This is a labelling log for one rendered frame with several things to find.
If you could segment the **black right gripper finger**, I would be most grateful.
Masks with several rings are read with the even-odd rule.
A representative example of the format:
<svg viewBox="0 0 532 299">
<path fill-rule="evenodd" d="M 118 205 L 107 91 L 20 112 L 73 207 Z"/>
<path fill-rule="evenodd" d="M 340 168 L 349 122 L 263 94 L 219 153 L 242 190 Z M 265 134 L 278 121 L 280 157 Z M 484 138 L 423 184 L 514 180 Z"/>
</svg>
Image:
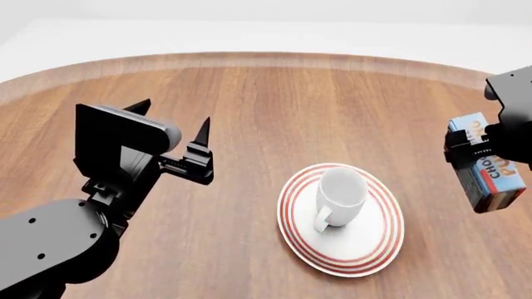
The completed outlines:
<svg viewBox="0 0 532 299">
<path fill-rule="evenodd" d="M 498 128 L 488 128 L 481 136 L 481 142 L 474 144 L 468 139 L 465 130 L 452 131 L 448 129 L 444 141 L 444 156 L 449 164 L 475 164 L 478 160 L 497 156 L 494 151 L 494 139 Z"/>
</svg>

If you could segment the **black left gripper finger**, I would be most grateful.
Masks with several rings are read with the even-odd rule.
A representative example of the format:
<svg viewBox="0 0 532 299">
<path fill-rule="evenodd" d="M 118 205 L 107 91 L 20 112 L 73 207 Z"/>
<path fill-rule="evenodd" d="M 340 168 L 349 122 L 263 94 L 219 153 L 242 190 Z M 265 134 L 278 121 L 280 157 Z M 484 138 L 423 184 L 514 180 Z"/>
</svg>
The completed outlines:
<svg viewBox="0 0 532 299">
<path fill-rule="evenodd" d="M 123 114 L 131 118 L 144 118 L 151 106 L 150 99 L 139 101 L 123 109 Z"/>
<path fill-rule="evenodd" d="M 210 118 L 205 119 L 198 134 L 186 146 L 183 164 L 186 178 L 198 184 L 208 185 L 214 179 L 213 153 L 209 149 Z"/>
</svg>

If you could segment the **blue chocolate pudding box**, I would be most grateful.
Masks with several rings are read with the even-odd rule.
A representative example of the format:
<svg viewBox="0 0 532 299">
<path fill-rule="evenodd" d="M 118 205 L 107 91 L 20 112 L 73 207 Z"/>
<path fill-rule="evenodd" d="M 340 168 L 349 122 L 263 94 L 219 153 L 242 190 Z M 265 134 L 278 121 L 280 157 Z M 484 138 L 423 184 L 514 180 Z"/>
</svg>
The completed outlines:
<svg viewBox="0 0 532 299">
<path fill-rule="evenodd" d="M 488 125 L 480 112 L 450 119 L 447 129 L 465 130 L 474 144 L 481 142 Z M 451 164 L 470 205 L 476 213 L 487 213 L 510 206 L 526 185 L 513 161 L 489 156 L 475 164 Z"/>
</svg>

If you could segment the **white mug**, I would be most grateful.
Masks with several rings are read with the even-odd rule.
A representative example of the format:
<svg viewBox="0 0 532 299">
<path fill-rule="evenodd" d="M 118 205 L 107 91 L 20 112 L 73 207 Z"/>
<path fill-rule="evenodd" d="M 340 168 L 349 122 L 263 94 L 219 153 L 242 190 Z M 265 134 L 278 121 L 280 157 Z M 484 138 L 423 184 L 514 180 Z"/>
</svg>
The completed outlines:
<svg viewBox="0 0 532 299">
<path fill-rule="evenodd" d="M 322 233 L 328 226 L 349 224 L 360 213 L 368 189 L 367 181 L 355 169 L 334 167 L 324 171 L 316 192 L 314 230 Z"/>
</svg>

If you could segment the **white plate with red rings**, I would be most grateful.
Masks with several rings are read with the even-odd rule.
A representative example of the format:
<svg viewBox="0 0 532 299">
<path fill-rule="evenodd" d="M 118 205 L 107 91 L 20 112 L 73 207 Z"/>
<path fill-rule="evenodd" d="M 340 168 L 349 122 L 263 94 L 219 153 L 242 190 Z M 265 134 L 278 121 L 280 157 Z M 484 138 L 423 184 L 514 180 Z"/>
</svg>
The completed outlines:
<svg viewBox="0 0 532 299">
<path fill-rule="evenodd" d="M 333 276 L 369 276 L 388 266 L 400 252 L 405 233 L 402 210 L 382 181 L 358 169 L 369 187 L 361 212 L 346 226 L 315 231 L 318 181 L 324 171 L 335 167 L 334 163 L 314 164 L 288 179 L 278 196 L 279 231 L 309 266 Z"/>
</svg>

